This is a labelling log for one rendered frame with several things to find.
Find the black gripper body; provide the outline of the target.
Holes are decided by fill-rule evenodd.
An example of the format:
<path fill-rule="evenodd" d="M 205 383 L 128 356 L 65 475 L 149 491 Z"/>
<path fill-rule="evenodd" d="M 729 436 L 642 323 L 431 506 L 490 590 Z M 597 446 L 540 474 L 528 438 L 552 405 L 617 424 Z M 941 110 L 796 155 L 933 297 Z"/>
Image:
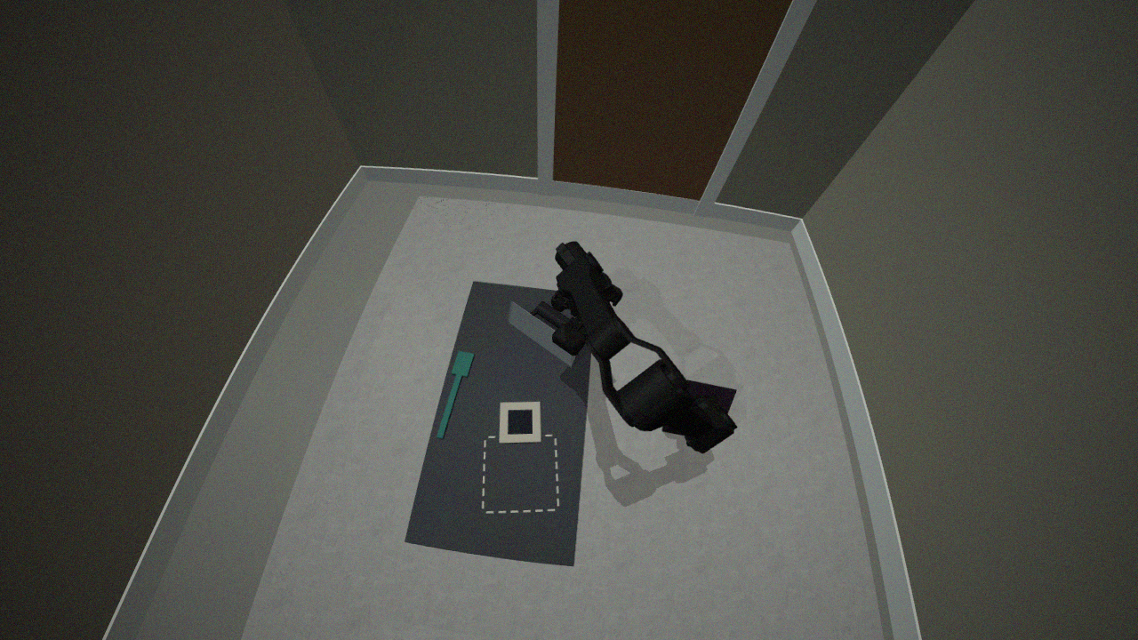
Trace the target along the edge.
<path fill-rule="evenodd" d="M 621 302 L 622 290 L 621 288 L 615 286 L 615 284 L 613 287 L 615 292 L 618 292 L 619 296 L 615 297 L 615 300 L 609 300 L 609 302 L 612 302 L 615 307 L 615 305 Z M 552 340 L 561 348 L 564 348 L 566 353 L 577 356 L 582 348 L 584 348 L 586 336 L 587 333 L 582 323 L 580 312 L 578 312 L 577 309 L 577 315 L 574 318 L 572 325 L 559 325 L 556 333 L 552 333 Z"/>

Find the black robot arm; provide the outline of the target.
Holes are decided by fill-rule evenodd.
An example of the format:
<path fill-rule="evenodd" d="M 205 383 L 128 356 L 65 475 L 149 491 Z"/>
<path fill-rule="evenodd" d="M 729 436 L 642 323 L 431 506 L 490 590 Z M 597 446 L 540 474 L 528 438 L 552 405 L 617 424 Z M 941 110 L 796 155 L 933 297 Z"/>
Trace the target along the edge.
<path fill-rule="evenodd" d="M 551 305 L 558 312 L 580 312 L 587 333 L 585 343 L 600 364 L 603 393 L 622 421 L 641 432 L 670 426 L 684 433 L 688 448 L 700 453 L 734 434 L 737 426 L 721 404 L 717 405 L 717 396 L 691 396 L 688 381 L 663 348 L 635 339 L 629 326 L 615 315 L 609 300 L 619 294 L 592 252 L 582 251 L 578 243 L 561 243 L 556 263 L 564 271 L 556 274 L 558 289 Z M 621 389 L 615 389 L 610 359 L 630 343 L 657 352 L 660 359 Z"/>

